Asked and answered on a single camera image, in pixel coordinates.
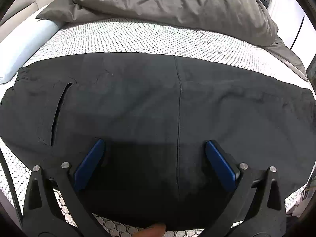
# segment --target gray blanket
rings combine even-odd
[[[54,0],[38,19],[88,22],[125,17],[226,34],[261,46],[307,80],[300,59],[276,44],[278,27],[259,0]]]

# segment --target hexagon pattern fabric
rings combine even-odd
[[[219,62],[260,72],[280,81],[310,89],[316,97],[309,82],[305,82],[286,65],[259,47],[215,32],[174,27],[142,20],[112,18],[84,24],[67,24],[44,44],[24,66],[53,57],[89,52],[142,52]],[[1,98],[5,91],[14,85],[15,79],[16,76],[8,83],[0,85]],[[19,204],[23,210],[31,171],[8,149],[1,139],[0,148],[9,166]],[[289,208],[296,201],[304,187],[285,200],[286,208]],[[2,167],[0,167],[0,189],[13,204]],[[75,225],[60,192],[55,190],[55,195],[65,219],[68,223]],[[140,230],[140,228],[123,225],[99,216],[96,218],[105,230],[115,237],[131,237],[133,233]],[[196,237],[201,231],[202,229],[167,231],[164,237]]]

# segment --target blue gripper pad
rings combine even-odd
[[[98,140],[96,144],[89,151],[88,155],[81,162],[80,166],[75,172],[75,182],[73,188],[75,191],[86,188],[90,177],[92,176],[97,164],[105,152],[105,142]]]
[[[214,169],[218,179],[226,191],[234,191],[236,189],[236,180],[239,176],[239,171],[234,172],[230,163],[224,158],[224,154],[221,154],[217,148],[218,144],[214,141],[208,141],[205,146],[206,157],[210,161],[212,168]]]

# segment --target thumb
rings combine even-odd
[[[146,229],[134,233],[132,237],[163,237],[166,231],[165,224],[154,224]]]

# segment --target bolt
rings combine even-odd
[[[243,170],[246,170],[248,168],[248,165],[246,163],[240,163],[239,167]]]
[[[277,168],[275,166],[270,166],[270,171],[272,173],[275,173],[277,171]]]
[[[38,170],[40,170],[40,166],[39,165],[36,165],[33,167],[33,171],[34,172],[37,172]]]
[[[61,167],[62,167],[62,168],[69,168],[69,166],[70,166],[70,164],[69,164],[69,162],[67,162],[67,161],[65,161],[65,162],[63,162],[63,163],[61,164]]]

